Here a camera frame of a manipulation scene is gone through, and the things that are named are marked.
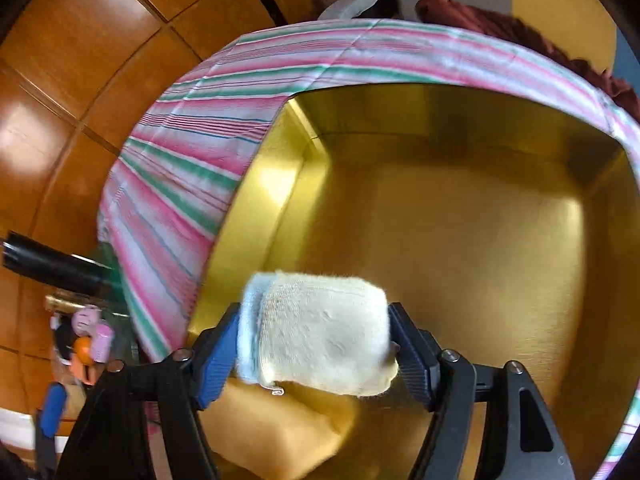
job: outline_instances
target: screw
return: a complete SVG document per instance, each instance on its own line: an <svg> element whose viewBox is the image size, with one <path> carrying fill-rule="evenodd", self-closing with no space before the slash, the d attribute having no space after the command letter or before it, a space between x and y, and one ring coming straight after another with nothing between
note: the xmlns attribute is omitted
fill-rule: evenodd
<svg viewBox="0 0 640 480"><path fill-rule="evenodd" d="M193 352L188 348L178 348L173 354L172 359L176 362L184 362L191 359Z"/></svg>
<svg viewBox="0 0 640 480"><path fill-rule="evenodd" d="M460 354L455 350L446 349L442 351L442 358L450 363L455 363L460 360Z"/></svg>
<svg viewBox="0 0 640 480"><path fill-rule="evenodd" d="M120 359L110 361L109 364L107 365L107 370L110 371L112 374L121 372L123 368L124 368L124 363Z"/></svg>
<svg viewBox="0 0 640 480"><path fill-rule="evenodd" d="M519 363L517 361L509 361L507 363L507 370L512 374L520 375L524 371L524 366L522 366L522 363Z"/></svg>

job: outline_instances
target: black handle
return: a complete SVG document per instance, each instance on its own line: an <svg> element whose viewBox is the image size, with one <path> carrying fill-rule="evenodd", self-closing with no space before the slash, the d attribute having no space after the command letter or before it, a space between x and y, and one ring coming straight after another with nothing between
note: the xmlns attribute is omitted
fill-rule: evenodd
<svg viewBox="0 0 640 480"><path fill-rule="evenodd" d="M7 269L47 285L96 296L108 280L107 267L61 253L14 232L9 232L2 248Z"/></svg>

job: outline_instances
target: gold metallic bin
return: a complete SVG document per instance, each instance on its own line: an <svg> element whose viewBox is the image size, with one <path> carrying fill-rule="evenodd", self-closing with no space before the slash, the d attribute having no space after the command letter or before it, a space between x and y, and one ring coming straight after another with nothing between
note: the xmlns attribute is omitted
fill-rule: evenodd
<svg viewBox="0 0 640 480"><path fill-rule="evenodd" d="M441 85L306 92L241 184L190 332L215 325L257 270L361 276L443 347L522 361L588 478L640 377L639 205L620 145L558 110ZM360 405L313 478L408 474L428 415L401 381Z"/></svg>

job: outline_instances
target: striped fabric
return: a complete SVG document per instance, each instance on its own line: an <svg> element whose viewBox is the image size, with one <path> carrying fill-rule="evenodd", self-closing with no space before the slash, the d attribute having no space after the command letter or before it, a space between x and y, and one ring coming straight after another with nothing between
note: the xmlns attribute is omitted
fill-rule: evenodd
<svg viewBox="0 0 640 480"><path fill-rule="evenodd" d="M100 239L118 255L151 358L161 360L183 342L225 213L287 98L383 82L473 86L558 108L619 139L640 176L633 119L579 76L515 44L395 20L309 22L247 34L162 94L104 187ZM634 413L627 433L637 428ZM614 446L611 456L623 447Z"/></svg>

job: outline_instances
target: red cloth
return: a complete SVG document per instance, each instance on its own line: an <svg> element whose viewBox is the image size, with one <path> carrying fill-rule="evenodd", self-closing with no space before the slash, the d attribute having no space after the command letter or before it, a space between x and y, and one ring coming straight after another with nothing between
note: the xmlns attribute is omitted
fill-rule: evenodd
<svg viewBox="0 0 640 480"><path fill-rule="evenodd" d="M613 77L609 71L599 74L583 59L569 59L567 54L522 20L500 12L467 6L455 0L420 0L415 4L415 10L423 23L466 28L526 46L547 56L600 88L640 123L640 101L629 83Z"/></svg>

